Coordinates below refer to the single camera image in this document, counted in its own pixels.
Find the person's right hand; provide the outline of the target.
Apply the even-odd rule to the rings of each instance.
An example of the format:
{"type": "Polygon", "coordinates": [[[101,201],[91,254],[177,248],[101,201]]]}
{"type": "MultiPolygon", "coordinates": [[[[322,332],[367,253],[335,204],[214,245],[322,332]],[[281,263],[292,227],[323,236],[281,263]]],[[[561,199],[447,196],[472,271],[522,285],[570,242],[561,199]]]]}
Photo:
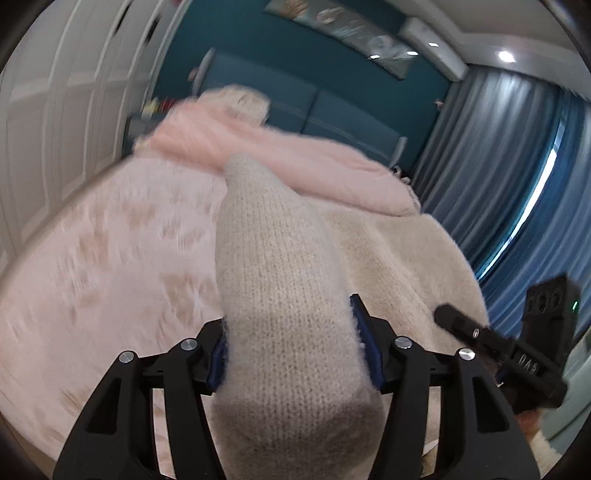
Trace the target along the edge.
{"type": "Polygon", "coordinates": [[[516,416],[516,420],[529,441],[541,430],[541,411],[539,409],[524,411],[516,416]]]}

